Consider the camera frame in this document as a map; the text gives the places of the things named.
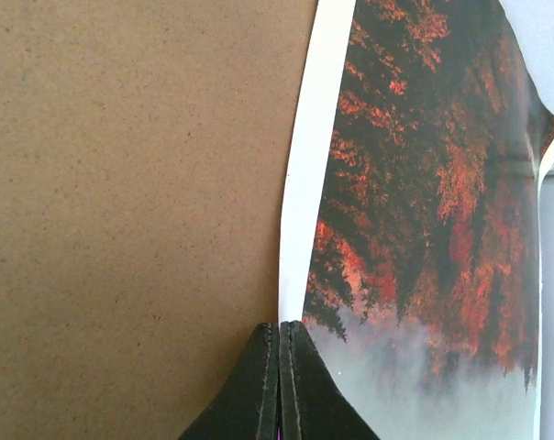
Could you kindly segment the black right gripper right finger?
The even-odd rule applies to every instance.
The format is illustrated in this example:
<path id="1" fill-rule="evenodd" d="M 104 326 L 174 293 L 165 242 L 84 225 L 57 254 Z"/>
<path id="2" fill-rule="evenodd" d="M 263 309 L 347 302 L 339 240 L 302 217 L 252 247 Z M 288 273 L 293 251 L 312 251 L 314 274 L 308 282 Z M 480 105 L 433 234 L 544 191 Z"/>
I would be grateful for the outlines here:
<path id="1" fill-rule="evenodd" d="M 376 440 L 342 395 L 300 321 L 280 327 L 281 439 Z"/>

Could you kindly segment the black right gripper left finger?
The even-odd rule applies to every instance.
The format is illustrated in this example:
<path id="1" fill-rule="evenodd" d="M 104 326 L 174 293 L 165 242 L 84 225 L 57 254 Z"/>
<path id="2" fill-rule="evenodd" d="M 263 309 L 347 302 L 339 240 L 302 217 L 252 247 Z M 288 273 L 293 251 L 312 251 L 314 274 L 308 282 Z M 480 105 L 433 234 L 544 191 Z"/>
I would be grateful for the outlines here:
<path id="1" fill-rule="evenodd" d="M 215 398 L 183 440 L 261 440 L 278 434 L 279 329 L 258 324 Z"/>

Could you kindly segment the red forest photo print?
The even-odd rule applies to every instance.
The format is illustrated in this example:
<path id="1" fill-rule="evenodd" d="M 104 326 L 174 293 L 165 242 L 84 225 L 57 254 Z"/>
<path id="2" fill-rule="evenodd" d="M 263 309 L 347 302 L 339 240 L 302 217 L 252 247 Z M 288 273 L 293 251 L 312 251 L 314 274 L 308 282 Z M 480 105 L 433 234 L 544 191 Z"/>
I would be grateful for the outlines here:
<path id="1" fill-rule="evenodd" d="M 317 4 L 279 315 L 381 439 L 538 438 L 553 138 L 500 2 Z"/>

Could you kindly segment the brown cardboard backing board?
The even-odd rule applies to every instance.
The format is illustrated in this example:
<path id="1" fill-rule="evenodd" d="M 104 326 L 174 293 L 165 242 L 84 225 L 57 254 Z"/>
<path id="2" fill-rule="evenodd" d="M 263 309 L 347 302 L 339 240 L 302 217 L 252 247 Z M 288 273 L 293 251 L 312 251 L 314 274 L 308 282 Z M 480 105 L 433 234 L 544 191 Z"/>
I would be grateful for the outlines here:
<path id="1" fill-rule="evenodd" d="M 0 439 L 174 439 L 277 317 L 312 1 L 0 1 Z"/>

